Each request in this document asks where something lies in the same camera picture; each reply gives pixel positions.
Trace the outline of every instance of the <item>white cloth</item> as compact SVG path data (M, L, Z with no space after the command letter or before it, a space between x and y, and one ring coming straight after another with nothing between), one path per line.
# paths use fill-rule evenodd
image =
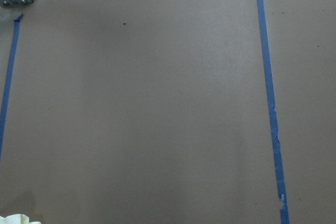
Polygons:
M0 224L41 224L41 222L29 222L28 216L17 214L7 216L6 218L0 216Z

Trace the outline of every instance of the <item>blue tape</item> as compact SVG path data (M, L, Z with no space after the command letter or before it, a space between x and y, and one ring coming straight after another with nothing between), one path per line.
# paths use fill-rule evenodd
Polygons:
M262 58L264 61L267 104L268 104L269 122L270 122L270 127L271 127L275 174L276 174L277 186L278 186L278 196L279 196L279 199L283 202L282 208L280 209L281 224L289 224L285 177L283 175L284 169L282 167L280 142L278 138L278 132L279 132L278 120L277 120L277 112L275 110L275 96L274 96L274 88L273 88L270 54L269 54L269 48L268 48L264 0L257 0L257 5L258 5L261 49L263 51Z
M6 114L7 114L7 107L8 107L8 101L9 101L9 92L11 90L10 83L12 82L15 53L16 53L17 42L19 40L20 19L22 18L22 16L23 14L20 14L14 20L13 39L12 39L11 51L9 53L9 58L8 58L7 74L6 74L5 87L4 87L1 112L0 112L0 157L1 157L2 142L4 138L4 131L5 131Z

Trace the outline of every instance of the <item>white crumpled object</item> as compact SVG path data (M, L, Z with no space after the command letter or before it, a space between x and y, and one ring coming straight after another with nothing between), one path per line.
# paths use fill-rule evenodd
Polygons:
M41 224L41 222L29 222L28 216L17 214L7 216L6 218L0 216L0 224Z

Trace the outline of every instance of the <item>blue tape strip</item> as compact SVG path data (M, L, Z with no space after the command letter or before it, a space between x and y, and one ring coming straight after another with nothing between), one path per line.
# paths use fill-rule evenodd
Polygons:
M278 130L277 112L275 110L275 96L274 96L274 88L273 88L270 54L269 54L269 48L268 48L264 0L257 0L257 5L258 5L261 48L263 51L262 58L264 61L268 113L269 113L269 121L270 121L270 127L271 127L272 145L273 145L274 165L275 165L275 173L276 173L277 186L278 186L278 196L279 196L279 199L283 202L282 208L280 209L281 224L289 224L285 177L283 175L284 170L282 167L280 142L278 138L279 130Z
M4 138L4 131L5 131L6 114L7 114L7 107L8 107L8 101L9 101L9 92L11 90L10 83L12 82L15 53L16 53L17 42L19 40L20 19L22 18L22 16L23 14L20 14L14 20L13 39L12 39L11 51L9 53L7 74L6 74L5 87L4 87L1 112L0 112L0 157L1 157L2 142Z

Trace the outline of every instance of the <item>white fabric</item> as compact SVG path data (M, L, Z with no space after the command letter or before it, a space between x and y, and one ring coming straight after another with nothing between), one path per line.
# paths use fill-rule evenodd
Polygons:
M41 224L41 222L29 222L28 216L16 214L7 216L6 218L0 216L0 224Z

